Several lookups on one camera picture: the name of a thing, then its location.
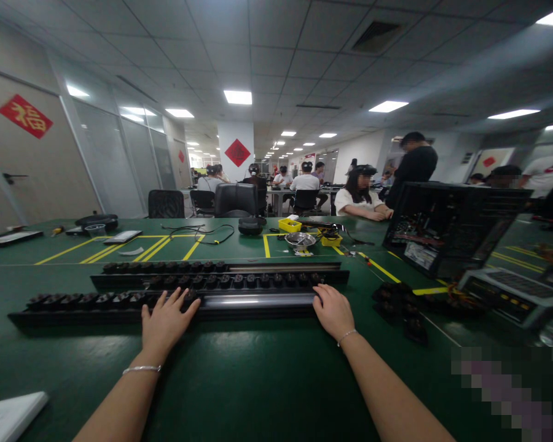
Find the white ceiling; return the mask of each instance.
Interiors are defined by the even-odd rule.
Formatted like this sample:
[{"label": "white ceiling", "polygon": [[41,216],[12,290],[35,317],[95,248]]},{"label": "white ceiling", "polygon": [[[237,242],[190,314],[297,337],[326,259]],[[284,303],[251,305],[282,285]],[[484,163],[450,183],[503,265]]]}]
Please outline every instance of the white ceiling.
[{"label": "white ceiling", "polygon": [[[218,120],[254,121],[257,157],[283,130],[297,132],[286,149],[319,149],[386,127],[552,123],[553,28],[533,26],[552,11],[553,0],[0,0],[0,17],[43,44],[191,111],[189,141],[211,147]],[[373,20],[405,28],[378,56],[352,51]],[[254,104],[228,105],[223,89],[251,90]],[[410,104],[368,112],[386,100]],[[545,110],[487,120],[520,107]]]}]

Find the computer case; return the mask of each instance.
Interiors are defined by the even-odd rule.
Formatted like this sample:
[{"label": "computer case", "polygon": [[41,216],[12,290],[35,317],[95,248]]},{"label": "computer case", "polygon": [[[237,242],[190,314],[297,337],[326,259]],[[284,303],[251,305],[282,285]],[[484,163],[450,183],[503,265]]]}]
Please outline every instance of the computer case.
[{"label": "computer case", "polygon": [[530,190],[438,182],[402,187],[383,246],[430,278],[482,268]]}]

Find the black chair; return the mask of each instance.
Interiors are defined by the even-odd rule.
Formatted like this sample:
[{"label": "black chair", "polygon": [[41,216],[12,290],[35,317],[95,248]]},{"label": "black chair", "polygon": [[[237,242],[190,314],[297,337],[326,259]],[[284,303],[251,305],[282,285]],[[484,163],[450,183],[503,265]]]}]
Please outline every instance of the black chair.
[{"label": "black chair", "polygon": [[253,184],[219,184],[215,189],[215,218],[258,216],[258,190]]},{"label": "black chair", "polygon": [[215,194],[213,192],[209,190],[191,190],[190,200],[193,210],[191,218],[198,215],[212,218],[215,214]]},{"label": "black chair", "polygon": [[318,214],[315,200],[318,197],[318,190],[298,190],[295,192],[293,209],[295,213],[303,213],[307,211],[315,210],[315,214]]},{"label": "black chair", "polygon": [[147,212],[149,218],[184,218],[184,195],[178,190],[150,190]]}]

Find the yellow box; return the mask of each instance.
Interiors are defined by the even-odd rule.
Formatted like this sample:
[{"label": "yellow box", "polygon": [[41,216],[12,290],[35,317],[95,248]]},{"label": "yellow box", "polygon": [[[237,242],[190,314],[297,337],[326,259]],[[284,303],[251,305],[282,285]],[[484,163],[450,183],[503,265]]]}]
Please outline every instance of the yellow box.
[{"label": "yellow box", "polygon": [[285,218],[278,221],[278,228],[287,232],[301,231],[301,223]]}]

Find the black shirt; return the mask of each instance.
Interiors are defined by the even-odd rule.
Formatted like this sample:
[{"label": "black shirt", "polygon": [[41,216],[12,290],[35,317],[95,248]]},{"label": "black shirt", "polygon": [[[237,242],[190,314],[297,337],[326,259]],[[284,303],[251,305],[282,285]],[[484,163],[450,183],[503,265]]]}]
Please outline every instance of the black shirt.
[{"label": "black shirt", "polygon": [[408,152],[394,173],[393,186],[385,200],[385,205],[391,209],[398,202],[399,193],[406,181],[426,182],[434,170],[438,155],[432,146],[420,146]]}]

